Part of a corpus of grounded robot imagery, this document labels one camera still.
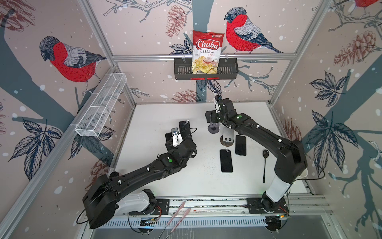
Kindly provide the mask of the round wooden phone stand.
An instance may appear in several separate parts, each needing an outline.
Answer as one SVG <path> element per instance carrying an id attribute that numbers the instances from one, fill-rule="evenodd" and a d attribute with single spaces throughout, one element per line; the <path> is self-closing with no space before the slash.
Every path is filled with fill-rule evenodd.
<path id="1" fill-rule="evenodd" d="M 220 137 L 220 143 L 225 147 L 232 146 L 234 144 L 234 130 L 224 128 Z"/>

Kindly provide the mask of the green phone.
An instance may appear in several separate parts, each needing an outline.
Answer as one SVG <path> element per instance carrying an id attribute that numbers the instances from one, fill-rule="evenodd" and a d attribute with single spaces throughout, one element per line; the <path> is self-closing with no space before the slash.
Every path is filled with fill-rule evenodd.
<path id="1" fill-rule="evenodd" d="M 247 155 L 246 137 L 237 135 L 235 139 L 235 154 L 240 156 Z"/>

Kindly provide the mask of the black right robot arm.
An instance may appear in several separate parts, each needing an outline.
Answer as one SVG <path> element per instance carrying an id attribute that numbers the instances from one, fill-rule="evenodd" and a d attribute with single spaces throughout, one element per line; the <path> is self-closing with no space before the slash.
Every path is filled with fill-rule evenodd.
<path id="1" fill-rule="evenodd" d="M 277 158 L 274 168 L 276 176 L 263 193 L 261 201 L 265 211 L 275 211 L 284 194 L 307 169 L 306 154 L 301 141 L 283 138 L 264 128 L 250 116 L 238 114 L 229 98 L 215 96 L 215 110 L 207 111 L 205 116 L 208 123 L 220 123 L 239 135 L 253 139 Z"/>

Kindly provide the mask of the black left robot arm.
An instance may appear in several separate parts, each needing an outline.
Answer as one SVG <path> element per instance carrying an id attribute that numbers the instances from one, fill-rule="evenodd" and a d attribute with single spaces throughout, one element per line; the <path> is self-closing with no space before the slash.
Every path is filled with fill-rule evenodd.
<path id="1" fill-rule="evenodd" d="M 160 154 L 150 164 L 128 174 L 98 177 L 83 197 L 83 204 L 91 229 L 106 224 L 113 218 L 117 203 L 131 192 L 157 180 L 180 172 L 188 160 L 197 155 L 197 145 L 190 132 L 180 133 L 183 140 L 173 146 L 168 143 L 168 152 Z"/>

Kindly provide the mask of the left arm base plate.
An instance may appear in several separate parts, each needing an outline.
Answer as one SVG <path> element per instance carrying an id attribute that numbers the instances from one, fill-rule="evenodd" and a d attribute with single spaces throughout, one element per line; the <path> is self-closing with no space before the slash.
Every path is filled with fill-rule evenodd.
<path id="1" fill-rule="evenodd" d="M 129 216 L 160 216 L 168 215 L 170 200 L 169 199 L 157 199 L 156 203 L 151 202 L 149 206 L 142 212 L 129 212 Z"/>

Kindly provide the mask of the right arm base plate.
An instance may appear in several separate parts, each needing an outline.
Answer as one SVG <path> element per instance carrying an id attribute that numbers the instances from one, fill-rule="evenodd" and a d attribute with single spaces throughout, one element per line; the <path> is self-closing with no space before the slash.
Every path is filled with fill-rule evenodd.
<path id="1" fill-rule="evenodd" d="M 246 199 L 249 214 L 288 214 L 289 207 L 284 198 L 278 202 L 263 198 Z"/>

